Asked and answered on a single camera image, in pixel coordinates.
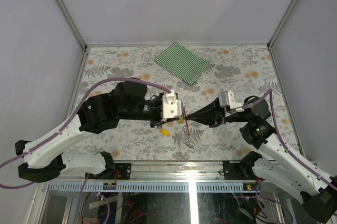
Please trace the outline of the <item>key with yellow tag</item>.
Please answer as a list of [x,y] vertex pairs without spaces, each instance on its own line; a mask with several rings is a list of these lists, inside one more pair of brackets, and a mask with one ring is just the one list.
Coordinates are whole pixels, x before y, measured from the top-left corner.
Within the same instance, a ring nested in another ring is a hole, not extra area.
[[168,130],[167,129],[165,129],[165,128],[160,128],[160,133],[163,135],[163,136],[165,136],[165,137],[170,137],[171,136],[171,134],[168,132]]

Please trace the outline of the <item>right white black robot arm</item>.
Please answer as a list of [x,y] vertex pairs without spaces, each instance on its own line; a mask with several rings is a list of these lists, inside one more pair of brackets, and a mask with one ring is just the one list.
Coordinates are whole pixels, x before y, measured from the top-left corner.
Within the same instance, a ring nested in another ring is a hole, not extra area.
[[244,122],[239,131],[255,151],[240,161],[241,175],[273,183],[293,196],[314,220],[327,223],[336,214],[336,177],[286,143],[277,125],[267,121],[274,116],[272,103],[263,97],[253,95],[236,103],[232,92],[222,92],[212,103],[186,118],[209,128]]

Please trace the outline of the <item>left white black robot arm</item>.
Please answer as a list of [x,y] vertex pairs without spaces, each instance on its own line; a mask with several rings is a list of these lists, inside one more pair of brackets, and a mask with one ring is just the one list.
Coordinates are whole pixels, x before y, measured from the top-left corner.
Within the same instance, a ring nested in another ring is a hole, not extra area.
[[18,176],[29,182],[51,181],[63,174],[89,179],[117,179],[113,157],[106,151],[94,155],[67,154],[80,141],[114,129],[120,120],[148,121],[152,128],[178,120],[183,103],[174,90],[137,78],[114,77],[109,93],[85,95],[75,111],[59,126],[35,141],[18,141],[16,154],[24,159]]

